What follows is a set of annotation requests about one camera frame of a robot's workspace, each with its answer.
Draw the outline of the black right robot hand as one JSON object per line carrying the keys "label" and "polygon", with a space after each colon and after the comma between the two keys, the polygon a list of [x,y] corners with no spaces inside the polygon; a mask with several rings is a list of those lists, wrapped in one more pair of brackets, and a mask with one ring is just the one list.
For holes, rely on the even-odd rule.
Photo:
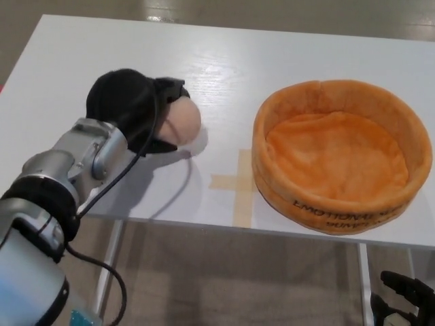
{"label": "black right robot hand", "polygon": [[375,326],[434,326],[434,290],[417,278],[391,271],[382,271],[384,285],[417,307],[417,314],[389,306],[380,295],[371,293],[370,307]]}

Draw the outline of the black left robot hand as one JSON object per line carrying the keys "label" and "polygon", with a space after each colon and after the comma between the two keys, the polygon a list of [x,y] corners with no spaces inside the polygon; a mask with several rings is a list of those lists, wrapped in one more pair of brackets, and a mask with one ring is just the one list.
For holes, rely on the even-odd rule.
{"label": "black left robot hand", "polygon": [[109,122],[125,136],[128,150],[144,157],[170,153],[175,144],[158,138],[169,105],[189,97],[185,81],[151,78],[134,69],[118,69],[100,76],[86,99],[86,117]]}

